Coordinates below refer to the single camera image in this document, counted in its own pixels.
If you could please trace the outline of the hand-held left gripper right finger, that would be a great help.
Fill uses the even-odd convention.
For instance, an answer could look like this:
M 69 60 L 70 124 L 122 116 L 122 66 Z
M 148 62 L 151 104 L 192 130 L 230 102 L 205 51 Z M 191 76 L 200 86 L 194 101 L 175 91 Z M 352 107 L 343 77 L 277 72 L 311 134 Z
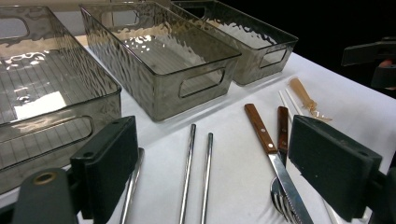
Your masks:
M 363 216 L 369 185 L 379 173 L 379 154 L 321 120 L 296 115 L 289 158 L 342 219 Z

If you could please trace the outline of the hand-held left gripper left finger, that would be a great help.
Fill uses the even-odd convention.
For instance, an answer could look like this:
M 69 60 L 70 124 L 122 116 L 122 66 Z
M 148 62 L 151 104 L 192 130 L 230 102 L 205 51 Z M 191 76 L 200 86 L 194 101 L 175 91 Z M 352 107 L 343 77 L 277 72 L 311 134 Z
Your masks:
M 109 221 L 138 158 L 135 116 L 110 122 L 70 158 L 84 218 Z

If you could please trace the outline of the metal spoon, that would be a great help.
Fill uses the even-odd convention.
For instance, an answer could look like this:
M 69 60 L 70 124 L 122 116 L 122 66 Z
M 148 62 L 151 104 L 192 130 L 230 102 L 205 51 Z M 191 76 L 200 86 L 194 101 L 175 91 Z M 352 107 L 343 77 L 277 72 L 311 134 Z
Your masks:
M 142 147 L 140 147 L 138 149 L 138 160 L 135 164 L 135 168 L 133 172 L 131 173 L 128 179 L 127 186 L 125 188 L 125 199 L 121 210 L 120 224 L 127 223 L 128 212 L 133 203 L 134 192 L 137 186 L 138 178 L 140 176 L 140 171 L 143 164 L 144 156 L 145 156 L 145 150 Z

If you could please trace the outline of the wooden-handled fork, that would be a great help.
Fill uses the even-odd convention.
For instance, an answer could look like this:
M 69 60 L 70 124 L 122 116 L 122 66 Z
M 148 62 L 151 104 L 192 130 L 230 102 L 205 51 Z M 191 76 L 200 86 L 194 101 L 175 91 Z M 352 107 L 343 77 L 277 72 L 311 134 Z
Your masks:
M 289 110 L 285 106 L 277 109 L 277 149 L 283 165 L 287 163 L 289 149 Z M 297 218 L 291 210 L 287 201 L 286 193 L 281 188 L 275 177 L 270 186 L 270 196 L 276 211 L 282 215 L 290 224 L 297 224 Z

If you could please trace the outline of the wooden-handled knife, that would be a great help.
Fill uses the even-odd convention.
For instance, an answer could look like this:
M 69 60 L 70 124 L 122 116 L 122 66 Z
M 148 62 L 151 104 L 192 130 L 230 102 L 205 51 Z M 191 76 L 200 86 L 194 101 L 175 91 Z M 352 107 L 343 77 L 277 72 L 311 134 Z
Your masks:
M 290 224 L 314 224 L 255 105 L 246 104 L 244 108 L 276 174 L 270 187 L 270 195 L 276 206 Z

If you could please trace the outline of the metal chopstick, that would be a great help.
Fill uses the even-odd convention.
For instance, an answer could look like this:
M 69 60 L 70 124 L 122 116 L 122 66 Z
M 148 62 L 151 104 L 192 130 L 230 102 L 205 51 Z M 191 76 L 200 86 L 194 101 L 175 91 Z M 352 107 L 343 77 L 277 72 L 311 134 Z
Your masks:
M 185 162 L 184 183 L 183 183 L 183 191 L 182 191 L 182 197 L 180 203 L 178 224 L 185 224 L 186 209 L 187 209 L 187 203 L 189 197 L 188 194 L 189 194 L 190 179 L 191 179 L 191 164 L 192 164 L 192 157 L 193 157 L 194 144 L 195 144 L 195 134 L 196 134 L 196 124 L 192 124 L 190 129 L 188 151 Z
M 214 142 L 214 134 L 209 133 L 207 136 L 207 145 L 206 145 L 207 149 L 206 149 L 206 157 L 205 157 L 205 173 L 204 173 L 204 185 L 203 185 L 204 188 L 203 188 L 203 200 L 202 200 L 202 211 L 201 211 L 201 224 L 206 224 L 206 218 L 207 218 L 213 142 Z

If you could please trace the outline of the smoky clear plastic bin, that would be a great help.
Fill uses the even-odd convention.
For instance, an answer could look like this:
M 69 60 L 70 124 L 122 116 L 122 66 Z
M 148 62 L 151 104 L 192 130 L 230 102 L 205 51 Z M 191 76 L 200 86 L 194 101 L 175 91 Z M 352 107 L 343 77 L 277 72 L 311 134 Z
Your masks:
M 66 166 L 120 117 L 120 91 L 48 7 L 0 7 L 0 195 Z
M 240 86 L 282 71 L 298 41 L 218 0 L 177 0 L 170 9 L 241 52 L 233 75 Z
M 241 53 L 155 2 L 81 4 L 91 51 L 154 121 L 228 92 Z

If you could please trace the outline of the white table sheet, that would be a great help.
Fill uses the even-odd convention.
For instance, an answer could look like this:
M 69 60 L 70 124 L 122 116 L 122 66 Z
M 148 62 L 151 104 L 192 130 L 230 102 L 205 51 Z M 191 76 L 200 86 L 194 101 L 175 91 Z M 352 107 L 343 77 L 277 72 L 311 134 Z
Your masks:
M 386 172 L 396 151 L 396 100 L 292 54 L 283 71 L 228 93 L 164 122 L 154 122 L 127 93 L 123 115 L 136 118 L 138 144 L 145 156 L 127 224 L 177 224 L 183 191 L 190 126 L 196 124 L 186 224 L 201 223 L 207 136 L 214 134 L 207 224 L 286 224 L 273 208 L 272 165 L 248 120 L 253 103 L 271 136 L 277 135 L 278 92 L 299 78 L 330 124 L 383 158 Z

